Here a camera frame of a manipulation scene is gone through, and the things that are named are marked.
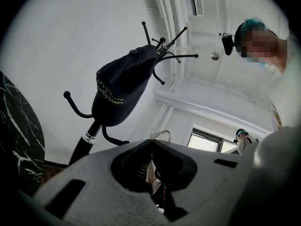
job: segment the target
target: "white wall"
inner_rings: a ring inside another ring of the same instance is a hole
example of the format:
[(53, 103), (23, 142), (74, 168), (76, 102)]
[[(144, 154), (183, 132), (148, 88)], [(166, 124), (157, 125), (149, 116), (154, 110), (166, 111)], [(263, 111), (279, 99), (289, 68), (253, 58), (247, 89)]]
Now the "white wall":
[[(0, 69), (33, 107), (44, 133), (46, 160), (68, 163), (93, 122), (76, 115), (63, 92), (69, 90), (78, 108), (91, 113), (96, 71), (147, 43), (141, 22), (146, 21), (151, 37), (165, 36), (159, 13), (147, 12), (146, 5), (143, 0), (29, 0), (14, 19), (2, 44)], [(163, 65), (156, 72), (166, 77)], [(128, 139), (143, 124), (149, 106), (154, 120), (153, 87), (158, 84), (150, 79), (132, 114), (108, 128), (110, 136)], [(100, 134), (92, 152), (112, 146)]]
[(145, 113), (140, 115), (137, 125), (128, 138), (130, 142), (141, 141), (149, 138), (151, 131), (157, 122), (156, 119), (163, 104), (164, 103), (162, 101), (153, 100), (152, 103), (146, 107)]
[(176, 108), (165, 126), (170, 131), (171, 142), (184, 146), (188, 144), (193, 128), (231, 141), (239, 129)]

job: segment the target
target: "cap button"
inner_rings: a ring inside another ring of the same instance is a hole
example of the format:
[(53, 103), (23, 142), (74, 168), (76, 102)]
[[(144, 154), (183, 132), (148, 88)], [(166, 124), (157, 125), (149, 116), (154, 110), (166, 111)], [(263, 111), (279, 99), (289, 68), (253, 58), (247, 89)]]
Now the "cap button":
[(138, 54), (138, 51), (136, 49), (133, 49), (129, 52), (129, 54), (136, 55), (136, 54)]

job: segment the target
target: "baseball cap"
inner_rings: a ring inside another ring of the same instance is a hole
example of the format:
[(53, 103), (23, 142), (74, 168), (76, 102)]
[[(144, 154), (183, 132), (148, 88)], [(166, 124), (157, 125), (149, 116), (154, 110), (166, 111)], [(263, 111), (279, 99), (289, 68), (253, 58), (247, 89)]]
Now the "baseball cap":
[(96, 73), (97, 93), (92, 116), (103, 126), (116, 126), (135, 108), (156, 65), (153, 45), (131, 50)]

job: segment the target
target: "white ceiling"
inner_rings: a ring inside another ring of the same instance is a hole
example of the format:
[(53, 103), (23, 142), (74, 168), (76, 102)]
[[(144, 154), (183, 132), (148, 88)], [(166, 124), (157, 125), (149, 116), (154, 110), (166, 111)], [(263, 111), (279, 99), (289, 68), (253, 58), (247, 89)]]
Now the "white ceiling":
[[(230, 56), (224, 54), (222, 36), (224, 32), (235, 34), (237, 27), (246, 18), (259, 17), (267, 27), (280, 38), (288, 36), (288, 22), (281, 10), (271, 0), (218, 0), (219, 21), (215, 0), (202, 0), (204, 16), (190, 17), (191, 52), (198, 59), (190, 60), (186, 74), (194, 80), (205, 81), (218, 86), (236, 90), (269, 105), (267, 93), (279, 77), (273, 65), (260, 67), (248, 63), (234, 50)], [(210, 58), (212, 52), (219, 53), (220, 59)]]

